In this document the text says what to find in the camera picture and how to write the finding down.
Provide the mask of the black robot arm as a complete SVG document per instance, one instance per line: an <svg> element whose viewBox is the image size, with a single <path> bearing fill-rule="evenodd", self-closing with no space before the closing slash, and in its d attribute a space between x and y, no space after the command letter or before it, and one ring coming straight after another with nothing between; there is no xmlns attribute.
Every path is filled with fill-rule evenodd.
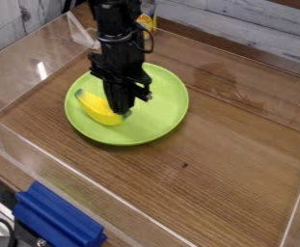
<svg viewBox="0 0 300 247"><path fill-rule="evenodd" d="M91 74L101 79L108 106L119 115L129 112L137 98L143 101L152 98L152 78L143 63L155 43L145 48L144 34L151 36L151 32L136 21L140 4L141 0L88 0L100 44L100 52L88 56Z"/></svg>

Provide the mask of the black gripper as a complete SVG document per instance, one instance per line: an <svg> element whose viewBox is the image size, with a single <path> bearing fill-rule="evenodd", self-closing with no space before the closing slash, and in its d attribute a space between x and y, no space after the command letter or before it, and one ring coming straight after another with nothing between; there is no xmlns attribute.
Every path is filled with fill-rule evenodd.
<svg viewBox="0 0 300 247"><path fill-rule="evenodd" d="M148 101L152 97L152 77L144 71L144 55L153 48L144 48L141 35L97 37L100 53L92 53L91 74L103 82L108 105L116 114L127 114L139 98Z"/></svg>

